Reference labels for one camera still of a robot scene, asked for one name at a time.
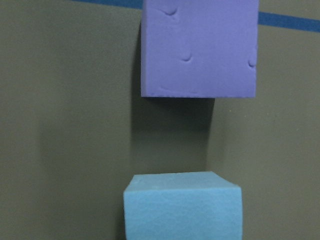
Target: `purple block face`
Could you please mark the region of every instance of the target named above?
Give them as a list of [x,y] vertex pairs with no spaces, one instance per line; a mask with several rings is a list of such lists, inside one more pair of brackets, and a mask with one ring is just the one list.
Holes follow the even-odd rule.
[[256,93],[259,0],[144,0],[141,95]]

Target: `dent on purple block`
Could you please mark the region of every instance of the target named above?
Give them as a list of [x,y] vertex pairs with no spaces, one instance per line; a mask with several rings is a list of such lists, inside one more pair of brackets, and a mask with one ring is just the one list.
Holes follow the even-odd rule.
[[144,0],[143,97],[254,97],[259,0]]

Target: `light blue block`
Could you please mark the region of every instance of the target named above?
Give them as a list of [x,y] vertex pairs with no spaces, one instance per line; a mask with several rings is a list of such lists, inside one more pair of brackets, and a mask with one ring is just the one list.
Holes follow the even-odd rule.
[[123,194],[127,240],[241,240],[241,188],[211,171],[135,175]]

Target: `blue stripe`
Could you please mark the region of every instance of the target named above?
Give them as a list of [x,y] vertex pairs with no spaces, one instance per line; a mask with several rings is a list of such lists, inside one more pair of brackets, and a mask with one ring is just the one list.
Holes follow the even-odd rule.
[[[143,0],[73,0],[79,2],[87,2],[93,4],[106,4],[118,7],[141,9]],[[320,33],[320,20],[280,15],[268,12],[259,12],[260,25],[295,29],[309,32]]]

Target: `gray surface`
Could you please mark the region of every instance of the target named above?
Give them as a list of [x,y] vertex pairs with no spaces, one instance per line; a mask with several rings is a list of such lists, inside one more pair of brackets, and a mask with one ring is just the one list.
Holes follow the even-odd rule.
[[[260,10],[316,18],[311,2]],[[257,98],[212,117],[139,97],[139,10],[0,5],[1,240],[124,239],[133,174],[202,170],[242,187],[244,240],[320,239],[318,33],[260,26]]]

